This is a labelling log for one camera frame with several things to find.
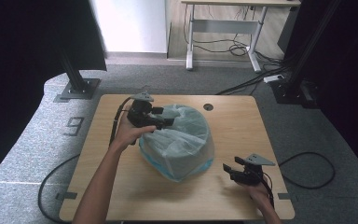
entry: black metal stand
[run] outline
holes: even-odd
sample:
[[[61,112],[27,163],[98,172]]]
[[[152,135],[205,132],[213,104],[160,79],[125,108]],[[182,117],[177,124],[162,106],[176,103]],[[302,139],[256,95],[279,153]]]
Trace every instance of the black metal stand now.
[[[61,40],[58,37],[57,30],[54,26],[51,27],[53,32],[55,32],[55,41],[53,45],[59,55],[61,65],[66,72],[66,75],[69,77],[69,83],[66,85],[62,94],[56,96],[54,102],[66,103],[71,99],[91,99],[95,89],[100,83],[100,79],[83,78],[80,75],[79,70],[72,66],[71,60],[69,59],[64,47],[62,46]]]
[[[300,90],[296,94],[291,94],[287,91],[287,86],[282,83],[271,82],[270,86],[278,104],[302,105],[309,109],[319,108],[316,103],[317,87],[312,83],[303,81],[300,85]]]

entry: black cable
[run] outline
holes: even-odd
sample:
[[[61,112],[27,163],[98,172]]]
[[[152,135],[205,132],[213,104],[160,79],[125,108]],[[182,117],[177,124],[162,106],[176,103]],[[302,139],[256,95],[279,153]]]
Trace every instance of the black cable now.
[[[235,14],[235,17],[234,17],[234,20],[238,20],[238,17],[240,16],[240,14],[242,13],[242,9],[243,9],[244,7],[240,7],[240,10],[238,10],[238,12],[237,12],[237,14]]]
[[[57,223],[71,223],[71,222],[65,222],[62,221],[60,219],[56,219],[54,217],[51,217],[43,208],[42,206],[42,191],[43,188],[46,185],[46,182],[48,182],[48,179],[62,166],[64,166],[68,161],[74,160],[75,158],[79,157],[80,154],[75,155],[74,157],[69,158],[68,160],[64,161],[63,163],[61,163],[60,165],[58,165],[56,168],[54,168],[50,173],[48,173],[48,175],[45,177],[45,179],[43,179],[42,184],[40,185],[39,188],[39,192],[37,193],[37,206],[39,207],[40,212],[43,214],[44,217],[46,217],[47,219],[57,222]]]
[[[213,15],[211,14],[211,6],[208,5],[208,12],[209,12],[209,15],[212,17],[212,19],[214,19]]]
[[[302,188],[302,189],[321,189],[321,188],[323,188],[324,186],[330,184],[330,182],[333,181],[334,177],[336,176],[336,169],[334,168],[333,163],[332,163],[329,159],[327,159],[324,155],[319,154],[319,153],[317,153],[317,152],[302,152],[302,153],[298,153],[298,154],[296,154],[296,155],[290,157],[289,159],[287,159],[287,160],[285,160],[285,161],[282,161],[282,162],[279,163],[278,165],[279,165],[279,166],[282,166],[282,165],[284,165],[285,163],[289,162],[290,160],[292,160],[292,159],[294,159],[294,158],[296,158],[296,157],[299,157],[299,156],[301,156],[301,155],[305,155],[305,154],[317,155],[317,156],[323,158],[325,161],[327,161],[327,163],[331,166],[331,169],[332,169],[332,171],[333,171],[333,173],[332,173],[332,175],[330,176],[330,178],[329,178],[327,181],[325,181],[323,184],[318,185],[318,186],[304,186],[304,185],[300,185],[300,184],[296,183],[295,181],[293,181],[292,179],[290,179],[289,177],[287,177],[287,176],[285,176],[285,175],[282,175],[283,178],[286,179],[286,180],[287,180],[288,182],[290,182],[291,184],[296,185],[296,186],[298,186],[298,187],[300,187],[300,188]]]
[[[266,188],[267,193],[268,193],[269,202],[271,203],[272,207],[275,208],[274,195],[272,194],[272,181],[271,181],[271,178],[269,177],[269,175],[267,175],[267,176],[269,178],[269,181],[271,182],[271,187],[266,182],[266,180],[264,180],[263,177],[260,178],[260,176],[255,171],[253,171],[252,169],[248,169],[248,171],[250,171],[254,176],[256,176],[260,180],[260,182],[264,185],[264,187]]]
[[[255,7],[253,7],[253,12],[254,12],[254,15],[252,16],[252,21],[254,21],[255,20]]]
[[[113,142],[113,139],[115,139],[117,125],[118,125],[118,119],[120,118],[121,111],[123,111],[124,105],[130,100],[131,98],[127,98],[123,101],[123,103],[118,107],[117,113],[115,115],[115,119],[113,120],[113,127],[112,132],[110,133],[110,140],[109,140],[109,146]]]
[[[282,72],[282,71],[284,71],[286,69],[287,69],[286,67],[281,67],[281,68],[273,69],[273,70],[270,70],[270,71],[266,71],[266,72],[258,75],[257,77],[251,78],[250,80],[247,80],[247,81],[241,83],[240,85],[237,85],[235,87],[226,89],[224,91],[220,91],[216,95],[221,95],[221,94],[224,94],[224,93],[227,93],[227,92],[236,91],[236,90],[238,90],[240,88],[243,88],[243,87],[246,87],[246,86],[254,85],[254,84],[260,82],[264,77],[280,73],[280,72]]]
[[[113,121],[113,128],[112,128],[112,133],[111,133],[111,137],[110,137],[110,141],[109,141],[109,145],[112,143],[113,139],[115,138],[116,135],[116,130],[117,130],[117,124],[118,124],[118,119],[120,118],[120,114],[123,110],[124,105],[130,100],[131,98],[127,98],[124,100],[124,102],[118,107],[117,113],[115,115],[115,119]],[[47,219],[57,222],[57,223],[70,223],[70,222],[65,222],[62,220],[58,220],[54,217],[51,217],[43,208],[42,206],[42,192],[43,192],[43,188],[46,185],[46,182],[48,181],[48,179],[58,170],[60,169],[62,166],[64,166],[68,161],[74,160],[75,158],[79,157],[80,154],[75,155],[74,157],[69,158],[68,160],[64,161],[63,163],[61,163],[60,165],[58,165],[57,167],[55,167],[50,173],[48,173],[48,175],[45,177],[45,179],[42,181],[42,184],[40,185],[39,188],[39,192],[37,194],[37,205],[39,207],[40,212],[43,214],[44,217],[46,217]]]
[[[255,89],[257,89],[258,83],[260,83],[260,81],[255,84],[255,87],[251,90],[251,92],[249,93],[249,95],[253,95],[253,93],[255,92]]]
[[[187,17],[187,8],[188,8],[188,5],[186,5],[186,10],[185,10],[185,18],[184,18],[184,24],[183,24],[183,35],[185,37],[185,42],[188,44],[188,41],[187,41],[187,38],[186,38],[186,17]],[[247,53],[247,50],[245,51],[244,50],[244,53],[243,54],[236,54],[234,53],[232,50],[234,49],[242,49],[242,48],[246,48],[247,45],[241,43],[240,41],[237,41],[235,40],[235,37],[234,39],[221,39],[221,40],[212,40],[212,41],[198,41],[198,40],[194,40],[193,39],[193,42],[195,43],[200,43],[200,44],[212,44],[212,43],[218,43],[218,42],[227,42],[227,41],[232,41],[234,42],[234,46],[231,46],[229,49],[226,49],[226,50],[210,50],[210,49],[206,49],[204,47],[201,47],[201,46],[198,46],[198,45],[193,45],[193,48],[199,48],[199,49],[203,49],[205,51],[208,51],[208,52],[211,52],[211,53],[226,53],[226,52],[231,52],[231,54],[235,55],[235,56],[242,56],[242,55],[245,55]],[[240,44],[242,46],[245,46],[245,47],[238,47],[238,46],[235,46],[235,44]]]

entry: human hand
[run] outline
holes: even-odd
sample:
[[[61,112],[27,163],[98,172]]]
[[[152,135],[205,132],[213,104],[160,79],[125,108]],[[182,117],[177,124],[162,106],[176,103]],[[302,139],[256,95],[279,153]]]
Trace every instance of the human hand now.
[[[257,207],[260,206],[261,204],[264,204],[266,200],[269,201],[269,192],[261,182],[258,183],[256,186],[245,185],[239,182],[236,183],[243,186],[246,189],[246,191],[248,191],[251,198],[255,201]]]
[[[141,137],[143,133],[152,133],[157,129],[156,126],[146,126],[142,128],[134,127],[127,119],[128,110],[130,106],[126,105],[124,113],[121,115],[120,123],[118,124],[115,139],[109,148],[123,151],[127,146],[133,143],[137,138]]]

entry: standing desk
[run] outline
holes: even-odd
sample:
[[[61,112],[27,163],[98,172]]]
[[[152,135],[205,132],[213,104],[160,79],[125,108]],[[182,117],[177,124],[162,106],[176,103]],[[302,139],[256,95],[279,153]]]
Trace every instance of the standing desk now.
[[[129,95],[104,95],[98,104],[85,144],[64,199],[62,220],[75,215],[81,197],[108,148],[113,118]],[[129,146],[121,155],[108,220],[245,220],[261,219],[248,193],[230,180],[223,163],[242,167],[234,157],[256,153],[277,164],[266,129],[252,96],[153,95],[153,106],[188,105],[207,119],[215,146],[214,161],[205,172],[176,183],[163,177]],[[205,104],[213,110],[204,109]],[[278,166],[263,167],[273,183],[275,207],[282,219],[295,216]]]
[[[249,59],[255,72],[261,72],[260,65],[255,57],[255,45],[260,37],[261,28],[266,18],[268,7],[299,7],[299,0],[182,0],[182,3],[191,5],[188,26],[188,44],[186,55],[186,69],[193,69],[193,33],[225,33],[253,35],[250,47],[246,47]],[[196,5],[215,6],[254,6],[262,7],[258,21],[215,21],[196,20],[194,8]]]

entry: black curtain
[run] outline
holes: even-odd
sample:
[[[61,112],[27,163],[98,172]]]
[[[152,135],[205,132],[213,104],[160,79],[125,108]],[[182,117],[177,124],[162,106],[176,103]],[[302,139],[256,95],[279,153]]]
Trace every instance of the black curtain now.
[[[304,2],[308,3],[302,5],[301,10],[310,12],[317,10],[317,6],[323,1],[304,0]],[[307,29],[309,23],[317,24],[315,28],[317,30],[325,20],[325,13],[333,2],[337,3],[334,14],[309,51],[305,63],[295,69],[293,78],[297,80],[292,80],[292,83],[298,84],[304,79],[315,83],[318,87],[317,105],[358,157],[358,0],[331,0],[324,8],[321,18],[317,18],[317,23],[313,21],[312,16],[299,17],[289,46],[290,52],[297,50],[299,51],[297,56],[303,56],[303,48],[300,46],[305,39],[312,39],[315,36],[313,32],[308,32],[306,37],[296,39],[302,36],[298,32]]]
[[[62,51],[75,69],[106,70],[88,0],[0,1],[0,162],[38,108],[44,83],[65,72]]]

